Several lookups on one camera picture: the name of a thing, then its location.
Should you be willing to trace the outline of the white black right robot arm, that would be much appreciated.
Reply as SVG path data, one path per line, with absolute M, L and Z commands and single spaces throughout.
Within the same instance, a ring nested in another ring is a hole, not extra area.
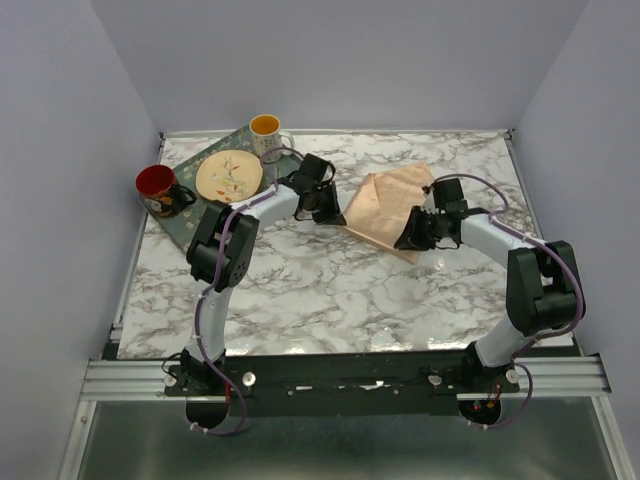
M 493 190 L 503 206 L 471 208 L 460 182 L 464 177 Z M 586 301 L 574 250 L 565 241 L 546 242 L 501 222 L 498 216 L 509 210 L 506 195 L 475 175 L 444 175 L 422 191 L 424 204 L 411 208 L 395 249 L 436 250 L 450 239 L 506 270 L 506 317 L 466 348 L 459 370 L 462 384 L 480 392 L 537 341 L 565 335 L 583 319 Z

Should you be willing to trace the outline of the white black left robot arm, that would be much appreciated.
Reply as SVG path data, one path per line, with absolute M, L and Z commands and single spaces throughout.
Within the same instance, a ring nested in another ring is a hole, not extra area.
M 334 176 L 335 166 L 313 154 L 303 156 L 290 173 L 274 180 L 248 200 L 205 209 L 188 247 L 191 276 L 204 282 L 197 299 L 191 337 L 164 370 L 168 396 L 218 395 L 229 388 L 245 394 L 259 373 L 280 364 L 281 357 L 229 357 L 225 325 L 235 287 L 248 272 L 258 234 L 288 218 L 311 215 L 317 225 L 344 226 Z

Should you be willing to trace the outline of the peach cloth napkin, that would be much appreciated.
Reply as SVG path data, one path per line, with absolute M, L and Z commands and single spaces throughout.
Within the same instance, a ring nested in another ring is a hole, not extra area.
M 415 264 L 419 252 L 396 250 L 394 244 L 411 209 L 423 204 L 422 188 L 433 179 L 425 161 L 368 174 L 344 210 L 343 229 L 373 247 Z

